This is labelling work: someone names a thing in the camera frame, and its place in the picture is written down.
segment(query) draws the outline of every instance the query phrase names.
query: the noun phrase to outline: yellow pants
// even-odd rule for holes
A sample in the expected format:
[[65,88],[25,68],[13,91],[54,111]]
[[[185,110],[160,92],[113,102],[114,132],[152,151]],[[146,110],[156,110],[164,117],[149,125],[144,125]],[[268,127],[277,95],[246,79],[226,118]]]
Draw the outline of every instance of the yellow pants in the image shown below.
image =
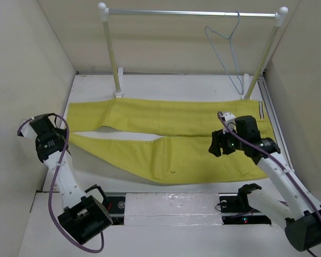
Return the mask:
[[108,140],[71,133],[71,143],[137,176],[163,184],[235,182],[265,178],[243,152],[216,158],[208,153],[211,133],[222,128],[218,111],[256,118],[262,137],[274,139],[262,102],[168,102],[113,99],[72,103],[71,132],[101,126],[164,137],[155,141]]

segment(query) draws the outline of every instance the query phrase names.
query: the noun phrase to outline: metal rail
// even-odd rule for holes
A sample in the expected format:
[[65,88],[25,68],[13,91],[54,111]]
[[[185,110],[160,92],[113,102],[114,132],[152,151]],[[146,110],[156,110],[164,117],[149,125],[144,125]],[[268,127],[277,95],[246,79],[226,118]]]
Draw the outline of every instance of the metal rail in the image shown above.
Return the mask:
[[[163,10],[126,10],[108,8],[109,15],[161,15],[190,17],[237,18],[236,12],[197,12],[197,11],[163,11]],[[239,13],[241,18],[275,19],[276,13]]]

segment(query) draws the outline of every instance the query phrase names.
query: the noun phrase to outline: metal rod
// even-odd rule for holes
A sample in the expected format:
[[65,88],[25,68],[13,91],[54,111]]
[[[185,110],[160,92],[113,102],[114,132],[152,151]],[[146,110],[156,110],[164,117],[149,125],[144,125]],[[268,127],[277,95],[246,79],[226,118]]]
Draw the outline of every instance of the metal rod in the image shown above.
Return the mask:
[[118,69],[117,69],[117,64],[116,64],[116,60],[114,57],[113,44],[112,44],[111,33],[109,32],[108,21],[103,21],[102,24],[103,24],[103,29],[105,31],[105,37],[106,37],[106,42],[107,42],[109,60],[111,62],[111,66],[112,66],[114,83],[116,85],[116,93],[120,93],[121,87],[120,87],[120,83],[119,83]]
[[[163,15],[163,16],[195,16],[195,17],[238,17],[236,12],[197,12],[197,11],[162,11],[162,10],[128,10],[108,9],[109,15]],[[240,13],[241,18],[274,19],[275,13]]]
[[274,39],[276,37],[278,29],[279,29],[279,27],[276,26],[276,25],[272,28],[271,34],[269,36],[269,39],[267,40],[265,49],[264,49],[264,51],[262,53],[261,60],[259,61],[257,70],[255,71],[255,73],[253,75],[252,81],[250,83],[250,86],[249,86],[249,88],[247,90],[246,95],[243,97],[244,99],[250,99],[250,97],[251,97],[252,91],[253,91],[253,89],[254,89],[254,87],[255,87],[255,85],[257,83],[257,80],[259,78],[259,75],[260,75],[260,73],[261,73],[261,71],[263,69],[265,60],[268,57],[269,51],[270,51],[271,46],[273,44],[273,41],[274,41]]

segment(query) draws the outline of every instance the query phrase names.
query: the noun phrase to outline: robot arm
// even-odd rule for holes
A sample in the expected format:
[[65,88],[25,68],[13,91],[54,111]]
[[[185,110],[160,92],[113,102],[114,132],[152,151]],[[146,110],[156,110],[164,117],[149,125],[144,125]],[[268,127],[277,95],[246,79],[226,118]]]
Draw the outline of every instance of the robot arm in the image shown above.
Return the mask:
[[321,217],[321,202],[296,177],[277,144],[270,138],[261,138],[254,117],[235,118],[230,112],[220,115],[224,128],[212,133],[209,152],[220,157],[221,149],[224,155],[236,150],[243,151],[268,175],[287,206],[268,195],[258,185],[252,190],[249,185],[240,188],[238,197],[241,201],[261,211],[284,229],[289,242],[298,251],[321,244],[321,219],[316,213]]
[[[38,158],[49,170],[55,174],[59,166],[56,184],[58,186],[64,212],[58,216],[60,225],[80,245],[102,232],[113,224],[107,211],[109,201],[99,186],[92,186],[83,190],[77,183],[72,158],[67,149],[62,163],[58,161],[66,144],[66,131],[53,125],[49,115],[41,115],[30,119],[20,130],[19,136],[35,139]],[[103,202],[89,194],[91,190],[98,190]]]

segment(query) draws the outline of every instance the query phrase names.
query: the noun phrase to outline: white table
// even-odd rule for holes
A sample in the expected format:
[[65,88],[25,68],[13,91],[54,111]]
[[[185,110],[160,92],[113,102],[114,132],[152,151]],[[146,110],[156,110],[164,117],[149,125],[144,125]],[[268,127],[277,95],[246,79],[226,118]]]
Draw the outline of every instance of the white table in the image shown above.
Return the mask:
[[[229,78],[224,75],[124,75],[125,97],[149,100],[168,101],[230,101],[238,100],[240,96],[231,85]],[[71,102],[103,101],[113,98],[114,83],[112,75],[77,75],[75,77],[68,104]],[[276,115],[269,98],[265,81],[261,79],[256,86],[252,99],[263,100],[273,125],[274,134],[282,152],[286,155],[287,150],[282,140]],[[105,133],[87,132],[85,135],[100,138],[138,139],[152,140],[156,135],[136,134],[127,132]],[[73,164],[76,168],[78,182],[83,188],[92,184],[101,185],[106,192],[159,192],[159,193],[189,193],[201,192],[207,197],[201,197],[200,204],[186,207],[189,212],[201,206],[204,210],[201,215],[210,215],[209,219],[204,216],[204,223],[192,225],[197,219],[186,220],[186,225],[180,225],[183,218],[164,200],[164,209],[160,206],[161,201],[152,200],[158,196],[151,196],[143,200],[143,208],[134,208],[134,211],[126,212],[127,215],[145,215],[152,211],[159,212],[159,218],[145,219],[142,223],[127,222],[121,226],[111,226],[104,231],[105,249],[96,256],[154,256],[154,257],[216,257],[216,256],[305,256],[296,252],[288,243],[285,234],[276,225],[221,225],[221,216],[212,211],[211,206],[218,193],[237,192],[238,188],[248,182],[212,183],[196,185],[160,185],[139,178],[127,171],[118,169],[104,160],[90,155],[84,150],[70,145],[73,156]],[[48,173],[44,184],[44,191],[50,188],[51,174]],[[278,191],[269,179],[254,181],[266,189],[274,197],[281,199]],[[128,205],[137,204],[126,198],[126,209]],[[48,214],[48,193],[36,195],[24,241],[20,249],[19,257],[82,257],[92,256],[76,249],[56,230]],[[60,197],[55,193],[53,206],[56,216],[61,211]],[[171,219],[165,220],[162,215],[173,215]],[[98,237],[91,240],[87,246],[98,248],[100,240]]]

